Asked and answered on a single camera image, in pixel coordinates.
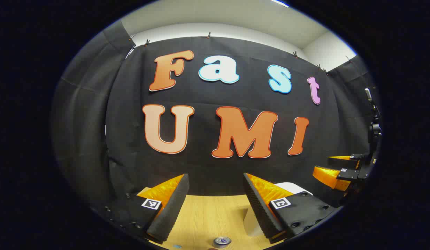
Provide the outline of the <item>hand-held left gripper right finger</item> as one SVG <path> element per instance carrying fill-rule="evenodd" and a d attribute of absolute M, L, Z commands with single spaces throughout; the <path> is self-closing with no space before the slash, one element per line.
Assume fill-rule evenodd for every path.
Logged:
<path fill-rule="evenodd" d="M 307 191 L 292 193 L 249 173 L 243 173 L 243 188 L 270 243 L 306 234 L 341 210 Z"/>

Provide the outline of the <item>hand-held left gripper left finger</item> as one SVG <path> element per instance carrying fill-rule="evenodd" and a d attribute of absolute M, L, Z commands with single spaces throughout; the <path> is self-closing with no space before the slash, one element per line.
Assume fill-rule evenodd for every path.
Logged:
<path fill-rule="evenodd" d="M 103 218 L 133 237 L 163 243 L 174 227 L 189 190 L 181 174 L 144 192 L 103 205 Z"/>

